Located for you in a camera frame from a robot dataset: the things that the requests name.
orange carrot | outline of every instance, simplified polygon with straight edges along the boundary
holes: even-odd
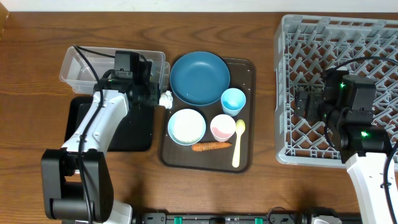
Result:
[[[229,142],[205,142],[192,145],[192,150],[195,152],[202,152],[212,149],[222,149],[230,146],[232,146],[232,144]]]

white bowl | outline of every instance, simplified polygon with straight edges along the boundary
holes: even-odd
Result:
[[[203,116],[191,109],[175,112],[167,125],[169,136],[177,144],[190,146],[200,141],[206,132]]]

plastic dish rack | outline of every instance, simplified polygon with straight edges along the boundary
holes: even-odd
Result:
[[[340,153],[330,147],[323,122],[309,123],[294,115],[299,90],[323,91],[324,68],[349,59],[382,56],[398,59],[398,21],[342,17],[283,17],[274,37],[277,82],[275,109],[276,158],[282,164],[340,167]],[[373,125],[398,139],[398,71],[393,63],[368,60],[346,66],[351,74],[369,77],[376,84]],[[398,170],[397,156],[394,157]]]

wooden table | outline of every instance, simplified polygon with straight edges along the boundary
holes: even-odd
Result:
[[[0,222],[54,223],[44,215],[40,158],[58,149],[76,94],[59,71],[72,44],[158,50],[173,63],[196,50],[257,68],[254,157],[244,174],[173,169],[157,157],[164,110],[147,152],[107,154],[115,198],[140,212],[264,213],[282,206],[359,212],[344,169],[279,164],[274,150],[274,33],[284,13],[12,12],[0,43]],[[323,14],[398,19],[398,14]]]

plastic spoon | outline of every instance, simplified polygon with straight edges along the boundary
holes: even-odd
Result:
[[[246,125],[243,120],[238,120],[236,122],[236,144],[234,156],[232,157],[232,166],[237,168],[239,166],[239,161],[241,160],[241,136],[246,129]]]

